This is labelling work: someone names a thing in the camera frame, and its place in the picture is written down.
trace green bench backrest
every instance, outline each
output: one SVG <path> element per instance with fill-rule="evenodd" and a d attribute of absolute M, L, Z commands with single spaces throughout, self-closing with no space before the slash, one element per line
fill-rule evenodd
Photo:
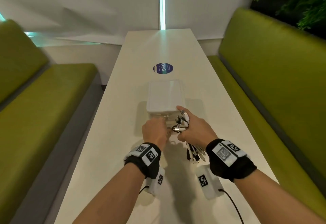
<path fill-rule="evenodd" d="M 219 53 L 326 178 L 326 42 L 240 8 Z"/>
<path fill-rule="evenodd" d="M 0 103 L 47 62 L 18 24 L 0 22 Z"/>

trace tabletop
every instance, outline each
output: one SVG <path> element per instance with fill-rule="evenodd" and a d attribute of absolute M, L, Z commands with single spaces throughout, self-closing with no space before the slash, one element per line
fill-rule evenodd
<path fill-rule="evenodd" d="M 169 63 L 158 74 L 153 67 Z M 186 107 L 204 118 L 223 139 L 247 152 L 257 167 L 277 181 L 217 74 L 190 29 L 128 32 L 79 157 L 55 224 L 71 224 L 100 189 L 123 167 L 124 156 L 142 143 L 148 83 L 183 83 Z M 240 223 L 230 199 L 207 200 L 186 159 L 186 145 L 172 135 L 160 164 L 165 168 L 161 194 L 142 192 L 129 224 Z M 237 187 L 221 179 L 245 223 L 259 223 Z"/>

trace person's right arm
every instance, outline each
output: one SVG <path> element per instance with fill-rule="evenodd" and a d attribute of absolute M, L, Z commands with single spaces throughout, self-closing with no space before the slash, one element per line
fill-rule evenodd
<path fill-rule="evenodd" d="M 206 148 L 218 138 L 204 119 L 181 106 L 177 106 L 177 109 L 185 110 L 189 116 L 189 128 L 178 135 L 180 141 Z M 234 183 L 262 224 L 326 223 L 258 169 L 243 179 L 235 178 Z"/>

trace person's left arm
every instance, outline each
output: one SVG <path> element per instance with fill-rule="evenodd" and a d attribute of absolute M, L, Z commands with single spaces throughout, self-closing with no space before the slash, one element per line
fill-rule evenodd
<path fill-rule="evenodd" d="M 153 118 L 142 127 L 144 142 L 163 151 L 170 131 L 164 118 Z M 75 219 L 73 224 L 125 224 L 135 206 L 145 175 L 133 163 L 126 164 Z"/>

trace wristband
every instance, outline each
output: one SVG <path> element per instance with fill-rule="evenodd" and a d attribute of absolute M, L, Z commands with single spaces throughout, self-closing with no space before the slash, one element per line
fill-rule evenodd
<path fill-rule="evenodd" d="M 257 169 L 247 154 L 230 141 L 215 139 L 208 144 L 206 152 L 212 173 L 231 182 L 245 178 Z"/>
<path fill-rule="evenodd" d="M 145 175 L 155 179 L 159 171 L 159 161 L 161 158 L 161 150 L 157 145 L 152 143 L 143 143 L 134 148 L 124 158 L 124 164 L 131 162 L 135 164 L 139 170 Z"/>

